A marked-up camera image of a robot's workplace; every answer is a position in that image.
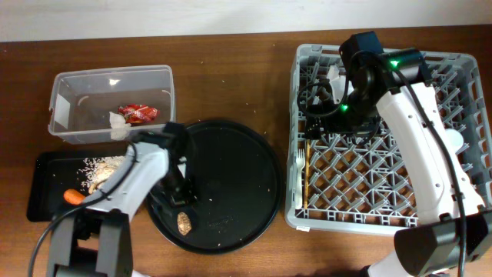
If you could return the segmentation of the brown ginger piece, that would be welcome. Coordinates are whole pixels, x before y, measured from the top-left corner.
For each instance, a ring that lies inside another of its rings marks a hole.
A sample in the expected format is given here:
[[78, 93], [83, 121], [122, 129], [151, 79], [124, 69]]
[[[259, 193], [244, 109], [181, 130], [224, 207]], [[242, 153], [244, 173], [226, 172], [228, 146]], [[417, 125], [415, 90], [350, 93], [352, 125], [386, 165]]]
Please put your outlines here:
[[178, 231], [181, 235], [186, 236], [191, 230], [191, 220], [185, 212], [179, 212], [177, 217]]

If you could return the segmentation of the wooden chopstick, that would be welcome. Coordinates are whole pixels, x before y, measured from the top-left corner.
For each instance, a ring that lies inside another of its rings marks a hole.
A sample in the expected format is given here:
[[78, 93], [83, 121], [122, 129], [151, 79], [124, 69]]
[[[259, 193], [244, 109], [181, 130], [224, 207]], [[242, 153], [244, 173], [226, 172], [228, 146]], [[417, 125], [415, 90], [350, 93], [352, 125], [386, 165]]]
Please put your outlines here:
[[310, 171], [310, 160], [311, 160], [311, 140], [307, 139], [306, 140], [306, 147], [305, 147], [305, 167], [304, 167], [304, 198], [303, 198], [303, 204], [304, 204], [304, 209], [308, 209], [308, 191], [309, 191], [309, 171]]

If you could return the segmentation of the white plastic fork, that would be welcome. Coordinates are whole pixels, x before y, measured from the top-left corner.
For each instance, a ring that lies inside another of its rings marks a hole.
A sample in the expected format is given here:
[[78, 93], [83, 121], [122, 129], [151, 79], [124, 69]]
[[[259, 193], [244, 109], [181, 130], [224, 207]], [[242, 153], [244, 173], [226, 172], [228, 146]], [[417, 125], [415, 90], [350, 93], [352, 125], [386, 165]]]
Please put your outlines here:
[[296, 184], [294, 189], [294, 207], [301, 209], [303, 205], [303, 191], [302, 191], [302, 171], [305, 167], [305, 151], [299, 149], [295, 157], [295, 163], [297, 168]]

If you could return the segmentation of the rice and peanut leftovers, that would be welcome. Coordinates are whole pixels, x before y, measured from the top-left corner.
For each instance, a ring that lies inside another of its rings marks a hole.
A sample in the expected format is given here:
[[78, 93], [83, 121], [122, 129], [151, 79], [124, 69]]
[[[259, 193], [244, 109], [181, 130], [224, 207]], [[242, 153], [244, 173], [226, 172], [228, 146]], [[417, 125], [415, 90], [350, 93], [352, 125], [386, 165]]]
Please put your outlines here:
[[123, 163], [124, 156], [85, 158], [83, 167], [77, 171], [81, 187], [90, 195], [108, 179]]

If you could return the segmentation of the white tissue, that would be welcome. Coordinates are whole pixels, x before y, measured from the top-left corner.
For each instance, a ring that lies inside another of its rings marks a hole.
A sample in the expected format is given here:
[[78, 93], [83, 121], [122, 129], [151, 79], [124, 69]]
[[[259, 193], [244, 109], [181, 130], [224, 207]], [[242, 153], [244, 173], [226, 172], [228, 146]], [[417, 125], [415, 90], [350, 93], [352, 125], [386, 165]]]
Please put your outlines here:
[[111, 140], [121, 141], [128, 136], [131, 124], [125, 121], [125, 117], [123, 115], [109, 112], [109, 122], [111, 126]]

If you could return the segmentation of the red snack wrapper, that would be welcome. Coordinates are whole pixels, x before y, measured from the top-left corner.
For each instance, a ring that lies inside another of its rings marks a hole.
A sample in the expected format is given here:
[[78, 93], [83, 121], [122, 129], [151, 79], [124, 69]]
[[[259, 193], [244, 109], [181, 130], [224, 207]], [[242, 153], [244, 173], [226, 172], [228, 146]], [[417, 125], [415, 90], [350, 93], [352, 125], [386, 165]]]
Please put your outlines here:
[[124, 117], [127, 124], [142, 124], [154, 121], [159, 111], [148, 105], [132, 104], [120, 106], [118, 113]]

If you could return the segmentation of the orange carrot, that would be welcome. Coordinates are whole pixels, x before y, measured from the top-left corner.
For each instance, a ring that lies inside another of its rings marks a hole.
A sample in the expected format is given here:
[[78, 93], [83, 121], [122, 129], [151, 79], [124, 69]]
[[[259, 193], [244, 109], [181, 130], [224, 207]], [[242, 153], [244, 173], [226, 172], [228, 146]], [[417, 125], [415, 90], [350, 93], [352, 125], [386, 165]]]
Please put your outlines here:
[[68, 189], [63, 194], [64, 200], [71, 205], [80, 205], [85, 200], [85, 196], [75, 189]]

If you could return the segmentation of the blue cup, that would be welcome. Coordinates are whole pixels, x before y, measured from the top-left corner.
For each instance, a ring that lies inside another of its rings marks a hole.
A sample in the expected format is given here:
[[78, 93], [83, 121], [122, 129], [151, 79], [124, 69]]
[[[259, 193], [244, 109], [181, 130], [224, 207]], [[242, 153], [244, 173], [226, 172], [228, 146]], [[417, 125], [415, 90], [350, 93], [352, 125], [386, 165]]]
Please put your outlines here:
[[450, 142], [452, 149], [457, 154], [458, 151], [464, 145], [464, 138], [463, 138], [462, 134], [460, 134], [459, 131], [457, 131], [453, 128], [447, 128], [445, 130], [445, 132], [446, 132], [446, 135], [448, 137], [448, 140]]

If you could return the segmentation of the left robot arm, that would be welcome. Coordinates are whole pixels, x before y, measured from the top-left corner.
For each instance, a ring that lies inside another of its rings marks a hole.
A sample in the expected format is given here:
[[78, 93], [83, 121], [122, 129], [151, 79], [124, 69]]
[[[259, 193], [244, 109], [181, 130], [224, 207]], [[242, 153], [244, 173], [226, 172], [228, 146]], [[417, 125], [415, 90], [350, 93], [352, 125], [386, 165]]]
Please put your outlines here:
[[169, 209], [196, 201], [187, 155], [187, 128], [169, 122], [157, 134], [138, 133], [125, 159], [102, 187], [55, 217], [49, 237], [49, 276], [137, 276], [133, 268], [130, 223], [153, 196]]

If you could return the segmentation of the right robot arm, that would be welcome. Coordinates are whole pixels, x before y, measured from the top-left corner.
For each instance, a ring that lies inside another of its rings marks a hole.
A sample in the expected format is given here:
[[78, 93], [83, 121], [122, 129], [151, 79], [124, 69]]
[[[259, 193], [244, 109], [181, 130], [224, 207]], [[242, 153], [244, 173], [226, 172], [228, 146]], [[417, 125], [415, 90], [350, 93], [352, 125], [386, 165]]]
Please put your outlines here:
[[394, 251], [361, 274], [462, 272], [491, 248], [491, 211], [460, 164], [423, 54], [416, 48], [387, 52], [375, 32], [352, 35], [339, 53], [345, 70], [341, 84], [313, 78], [296, 94], [296, 109], [307, 118], [307, 137], [351, 135], [367, 147], [385, 124], [417, 206], [417, 226], [396, 232]]

